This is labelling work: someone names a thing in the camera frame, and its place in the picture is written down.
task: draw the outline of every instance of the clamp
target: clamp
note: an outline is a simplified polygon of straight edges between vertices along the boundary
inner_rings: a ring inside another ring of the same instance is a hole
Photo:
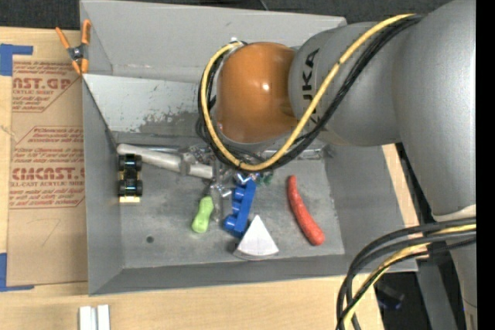
[[[62,30],[59,27],[55,28],[56,34],[59,36],[63,48],[67,50],[70,58],[72,59],[73,68],[79,75],[86,73],[88,68],[88,61],[84,56],[86,55],[87,46],[90,44],[90,30],[91,22],[89,19],[85,19],[81,31],[80,45],[77,47],[71,47]]]

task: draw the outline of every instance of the cardboard sheet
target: cardboard sheet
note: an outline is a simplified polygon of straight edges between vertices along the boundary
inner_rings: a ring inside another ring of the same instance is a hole
[[[85,281],[81,79],[52,29],[1,28],[0,43],[33,47],[12,68],[7,285]]]

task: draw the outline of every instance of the red sausage toy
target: red sausage toy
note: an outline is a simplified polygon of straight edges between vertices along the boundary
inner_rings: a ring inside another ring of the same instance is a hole
[[[292,212],[302,232],[308,238],[312,245],[321,245],[325,242],[325,234],[319,228],[315,220],[311,217],[302,198],[297,191],[296,179],[294,175],[288,177],[287,180],[287,197],[291,205]]]

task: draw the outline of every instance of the blue tape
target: blue tape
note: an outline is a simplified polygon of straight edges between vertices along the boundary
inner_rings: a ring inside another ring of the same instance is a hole
[[[14,291],[14,290],[29,290],[34,286],[12,286],[7,287],[7,253],[0,253],[0,292],[2,291]]]
[[[0,44],[0,76],[12,75],[12,58],[15,55],[32,55],[32,46]]]

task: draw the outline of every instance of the table surface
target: table surface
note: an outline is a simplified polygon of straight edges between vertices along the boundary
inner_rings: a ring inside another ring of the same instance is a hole
[[[0,28],[0,43],[22,44],[32,37],[51,37],[45,29]],[[79,32],[69,32],[76,43]],[[33,56],[46,57],[43,51]],[[12,78],[0,76],[0,253],[7,251]],[[406,226],[418,223],[408,185],[394,145],[384,146],[385,158]],[[195,328],[335,328],[336,294],[343,277],[87,295],[87,283],[48,284],[28,291],[0,293],[2,328],[76,329],[77,311],[84,305],[109,304],[113,329]],[[357,277],[359,284],[364,275]],[[371,289],[357,314],[367,330],[383,329]]]

